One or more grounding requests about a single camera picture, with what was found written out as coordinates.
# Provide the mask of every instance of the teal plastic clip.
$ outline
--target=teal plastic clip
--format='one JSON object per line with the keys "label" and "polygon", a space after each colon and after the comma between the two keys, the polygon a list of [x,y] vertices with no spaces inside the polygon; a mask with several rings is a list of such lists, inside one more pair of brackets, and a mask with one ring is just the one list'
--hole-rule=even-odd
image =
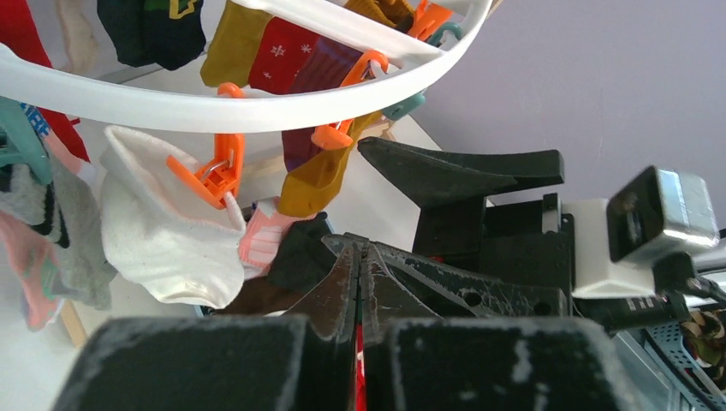
{"label": "teal plastic clip", "polygon": [[[446,32],[451,32],[452,34],[454,34],[454,37],[456,37],[457,40],[461,40],[461,37],[463,35],[463,33],[461,32],[461,27],[459,27],[458,24],[447,22],[442,24],[441,27],[439,27],[438,30],[431,35],[431,37],[429,37],[426,43],[439,47],[441,39],[443,39],[443,34]],[[424,91],[420,91],[415,93],[413,96],[406,98],[403,101],[386,107],[385,109],[381,110],[381,112],[386,118],[388,118],[392,122],[397,122],[403,117],[411,114],[414,110],[418,109],[425,102],[426,97],[424,96]]]}
{"label": "teal plastic clip", "polygon": [[53,181],[48,153],[20,104],[0,97],[0,167],[9,164],[27,164],[44,186]]}
{"label": "teal plastic clip", "polygon": [[458,24],[449,21],[442,24],[441,27],[439,27],[438,30],[431,35],[431,37],[429,37],[426,43],[429,45],[435,45],[436,47],[441,47],[441,39],[443,39],[443,34],[446,32],[454,34],[454,37],[457,40],[461,40],[464,36],[464,33],[461,31],[461,27]]}

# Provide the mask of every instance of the screw hole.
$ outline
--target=screw hole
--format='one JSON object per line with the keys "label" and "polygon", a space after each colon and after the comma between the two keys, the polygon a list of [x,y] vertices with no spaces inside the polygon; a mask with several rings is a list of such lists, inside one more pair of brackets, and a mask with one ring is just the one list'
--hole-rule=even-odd
{"label": "screw hole", "polygon": [[481,304],[481,295],[478,295],[476,293],[468,292],[464,294],[464,301],[470,306],[470,307],[476,307],[479,304]]}
{"label": "screw hole", "polygon": [[534,313],[537,315],[547,315],[552,312],[552,307],[546,302],[538,302],[534,305]]}

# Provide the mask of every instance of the orange clothespin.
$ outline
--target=orange clothespin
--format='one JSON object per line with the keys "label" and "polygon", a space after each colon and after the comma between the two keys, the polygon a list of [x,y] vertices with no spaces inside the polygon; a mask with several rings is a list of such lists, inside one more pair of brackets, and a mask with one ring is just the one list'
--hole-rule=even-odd
{"label": "orange clothespin", "polygon": [[[217,95],[244,98],[244,92],[234,83],[221,84],[217,89]],[[244,156],[244,134],[215,134],[214,159],[196,173],[192,174],[172,156],[166,158],[166,165],[199,197],[222,210],[223,196],[232,193],[236,197],[240,191]]]}
{"label": "orange clothespin", "polygon": [[[370,73],[368,65],[371,61],[378,62],[384,71],[388,71],[388,57],[379,51],[366,51],[358,59],[348,75],[345,76],[341,87],[352,86],[366,80],[366,76]],[[351,124],[353,124],[353,119],[317,126],[312,133],[312,143],[323,150],[338,150],[350,146],[353,144],[353,139],[348,135]]]}
{"label": "orange clothespin", "polygon": [[421,0],[419,7],[414,11],[414,24],[408,30],[408,35],[426,41],[442,24],[449,21],[453,14],[453,11],[445,7]]}

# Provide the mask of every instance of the gray wall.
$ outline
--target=gray wall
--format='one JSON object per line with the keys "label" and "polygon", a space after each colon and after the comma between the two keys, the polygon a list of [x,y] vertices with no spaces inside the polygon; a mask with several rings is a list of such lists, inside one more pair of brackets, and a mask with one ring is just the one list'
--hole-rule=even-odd
{"label": "gray wall", "polygon": [[566,200],[648,164],[694,172],[726,227],[726,2],[504,0],[426,98],[414,117],[444,150],[556,148]]}

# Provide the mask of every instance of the plastic basket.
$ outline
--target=plastic basket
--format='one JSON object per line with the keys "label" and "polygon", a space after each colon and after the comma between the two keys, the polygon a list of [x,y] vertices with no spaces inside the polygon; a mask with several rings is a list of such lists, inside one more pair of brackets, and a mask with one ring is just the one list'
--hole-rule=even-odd
{"label": "plastic basket", "polygon": [[[663,353],[664,358],[650,344],[646,344],[646,352],[662,369],[675,369],[681,374],[681,378],[678,378],[672,372],[666,372],[671,383],[680,389],[681,393],[692,405],[697,409],[715,407],[716,409],[726,410],[726,396],[713,384],[713,381],[686,350],[683,345],[683,333],[677,322],[647,327],[646,331]],[[665,361],[668,361],[672,368],[669,368],[664,363]],[[701,397],[697,396],[695,392],[703,394],[710,404],[704,404]]]}

